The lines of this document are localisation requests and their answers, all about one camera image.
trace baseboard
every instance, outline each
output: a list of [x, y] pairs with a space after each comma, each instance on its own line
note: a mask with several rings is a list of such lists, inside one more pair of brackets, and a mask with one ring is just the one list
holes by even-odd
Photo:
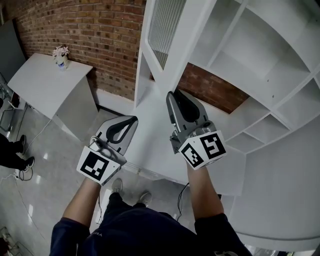
[[130, 115], [134, 109], [134, 102], [132, 100], [102, 89], [97, 88], [92, 92], [92, 95], [97, 105], [122, 115]]

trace tiled floor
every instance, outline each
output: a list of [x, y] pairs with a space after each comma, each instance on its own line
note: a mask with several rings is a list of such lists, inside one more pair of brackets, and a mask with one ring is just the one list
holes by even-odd
[[[14, 129], [9, 135], [15, 141], [23, 112], [17, 112]], [[0, 185], [0, 228], [6, 226], [16, 241], [24, 244], [35, 256], [49, 254], [52, 228], [61, 218], [66, 206], [76, 193], [84, 177], [76, 171], [76, 166], [84, 145], [90, 136], [105, 120], [115, 115], [100, 110], [92, 124], [85, 142], [80, 142], [65, 133], [51, 122], [30, 146], [27, 156], [35, 157], [33, 177], [30, 181], [21, 181], [10, 176]], [[43, 129], [49, 119], [34, 109], [28, 108], [19, 131], [19, 137], [25, 134], [27, 144]], [[5, 178], [15, 170], [0, 166], [0, 178]], [[182, 188], [168, 180], [152, 181], [122, 169], [101, 190], [101, 199], [105, 189], [117, 177], [123, 181], [123, 199], [133, 205], [139, 195], [149, 190], [153, 199], [150, 208], [167, 212], [173, 217], [178, 215], [177, 200]], [[187, 188], [183, 196], [183, 212], [179, 222], [194, 231], [194, 217]], [[98, 206], [96, 206], [91, 231], [98, 225], [94, 223]]]

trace white table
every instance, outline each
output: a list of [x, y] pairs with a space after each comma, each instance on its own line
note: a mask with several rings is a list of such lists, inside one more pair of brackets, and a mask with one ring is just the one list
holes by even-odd
[[52, 56], [34, 53], [8, 86], [61, 129], [83, 140], [98, 114], [86, 77], [91, 69], [69, 61], [61, 71]]

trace foot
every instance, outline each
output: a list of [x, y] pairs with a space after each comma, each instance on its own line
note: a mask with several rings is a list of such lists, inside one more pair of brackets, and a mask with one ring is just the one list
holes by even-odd
[[120, 193], [122, 191], [122, 181], [120, 178], [117, 178], [113, 183], [112, 183], [112, 193]]
[[32, 166], [35, 164], [35, 158], [32, 156], [25, 160], [25, 168], [23, 169], [24, 172], [28, 171]]
[[151, 201], [152, 201], [152, 194], [150, 192], [144, 192], [137, 203], [144, 204], [145, 207], [148, 207]]
[[19, 140], [22, 144], [22, 150], [20, 151], [22, 155], [25, 153], [26, 140], [27, 140], [26, 135], [22, 135]]

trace person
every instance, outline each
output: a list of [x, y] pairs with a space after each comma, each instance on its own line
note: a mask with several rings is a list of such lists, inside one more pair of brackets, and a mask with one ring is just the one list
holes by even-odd
[[22, 135], [19, 141], [9, 142], [9, 140], [0, 134], [0, 166], [27, 171], [35, 164], [35, 158], [32, 156], [27, 160], [20, 158], [17, 153], [25, 153], [26, 136]]
[[206, 167], [187, 165], [196, 234], [169, 214], [147, 208], [152, 195], [144, 193], [137, 204], [123, 202], [122, 182], [116, 179], [99, 228], [90, 234], [101, 186], [85, 178], [53, 227], [50, 256], [104, 256], [211, 253], [216, 256], [250, 256], [224, 214], [223, 205]]

